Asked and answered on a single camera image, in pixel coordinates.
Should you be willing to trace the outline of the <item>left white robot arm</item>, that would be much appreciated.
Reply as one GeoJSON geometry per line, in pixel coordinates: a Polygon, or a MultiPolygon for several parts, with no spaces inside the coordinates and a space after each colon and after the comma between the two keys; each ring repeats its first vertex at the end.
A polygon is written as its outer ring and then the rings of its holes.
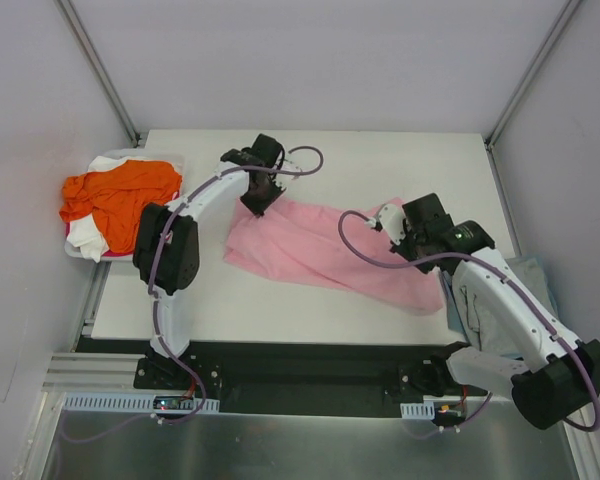
{"type": "Polygon", "coordinates": [[[223,154],[214,175],[192,192],[142,210],[132,263],[152,301],[150,346],[164,357],[156,374],[167,387],[185,386],[192,374],[189,361],[181,358],[190,340],[178,310],[180,292],[200,268],[201,222],[236,200],[251,215],[263,216],[284,192],[276,181],[284,160],[284,147],[260,134],[251,146],[223,154]]]}

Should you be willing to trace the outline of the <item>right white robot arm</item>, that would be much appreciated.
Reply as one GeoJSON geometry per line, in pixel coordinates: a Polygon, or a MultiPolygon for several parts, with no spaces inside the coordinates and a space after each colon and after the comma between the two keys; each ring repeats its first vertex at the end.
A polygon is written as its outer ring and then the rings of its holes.
{"type": "Polygon", "coordinates": [[[551,314],[479,223],[455,223],[435,194],[383,206],[377,222],[404,267],[448,273],[477,294],[515,345],[514,359],[462,342],[446,346],[431,361],[436,392],[475,386],[512,400],[540,430],[558,422],[587,433],[600,429],[600,341],[581,340],[551,314]]]}

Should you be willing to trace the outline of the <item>pink t shirt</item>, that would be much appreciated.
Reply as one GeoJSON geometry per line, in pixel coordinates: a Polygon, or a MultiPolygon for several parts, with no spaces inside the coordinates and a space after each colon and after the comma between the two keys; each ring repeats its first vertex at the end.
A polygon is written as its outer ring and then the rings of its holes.
{"type": "Polygon", "coordinates": [[[423,314],[443,308],[436,274],[385,269],[352,253],[338,233],[341,214],[281,198],[256,217],[236,202],[224,260],[268,280],[355,292],[423,314]]]}

